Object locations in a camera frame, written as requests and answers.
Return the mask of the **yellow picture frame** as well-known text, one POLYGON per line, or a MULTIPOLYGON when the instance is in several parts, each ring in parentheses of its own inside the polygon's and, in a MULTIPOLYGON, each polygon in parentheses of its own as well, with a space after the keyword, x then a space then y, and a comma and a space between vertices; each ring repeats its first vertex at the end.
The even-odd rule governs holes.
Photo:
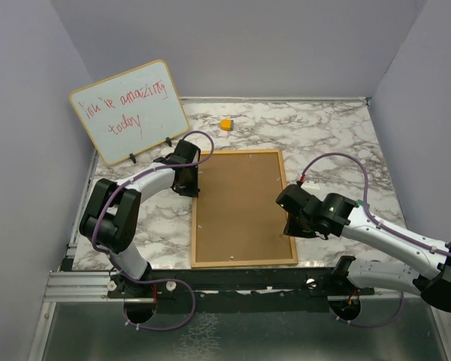
POLYGON ((287 214, 275 202, 286 187, 281 151, 216 150, 201 160, 191 266, 296 265, 295 239, 283 231, 287 214))

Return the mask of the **small whiteboard yellow rim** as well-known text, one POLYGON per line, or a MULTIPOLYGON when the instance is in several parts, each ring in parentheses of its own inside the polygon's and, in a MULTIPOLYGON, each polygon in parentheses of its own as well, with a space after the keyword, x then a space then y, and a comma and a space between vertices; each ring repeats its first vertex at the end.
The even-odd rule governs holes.
POLYGON ((171 73, 161 59, 77 89, 69 101, 106 165, 190 129, 171 73))

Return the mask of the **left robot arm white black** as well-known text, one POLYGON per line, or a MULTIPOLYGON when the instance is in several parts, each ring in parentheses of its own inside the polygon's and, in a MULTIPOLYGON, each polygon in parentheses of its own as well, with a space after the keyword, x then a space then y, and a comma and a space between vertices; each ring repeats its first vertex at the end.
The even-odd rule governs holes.
POLYGON ((102 178, 92 190, 79 233, 109 257, 133 296, 146 295, 151 286, 151 265, 133 243, 140 206, 166 189, 180 196, 198 196, 200 155, 199 147, 180 140, 172 153, 155 159, 143 171, 122 180, 102 178))

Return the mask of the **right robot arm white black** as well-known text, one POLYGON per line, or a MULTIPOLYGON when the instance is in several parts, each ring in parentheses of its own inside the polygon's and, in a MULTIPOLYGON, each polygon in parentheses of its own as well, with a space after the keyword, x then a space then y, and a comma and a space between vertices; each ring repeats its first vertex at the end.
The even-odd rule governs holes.
POLYGON ((383 288, 420 296, 430 306, 451 313, 451 241, 444 242, 369 217, 365 206, 337 193, 323 200, 297 184, 288 185, 276 203, 288 214, 285 234, 306 238, 334 235, 386 253, 392 263, 342 257, 330 276, 331 288, 383 288))

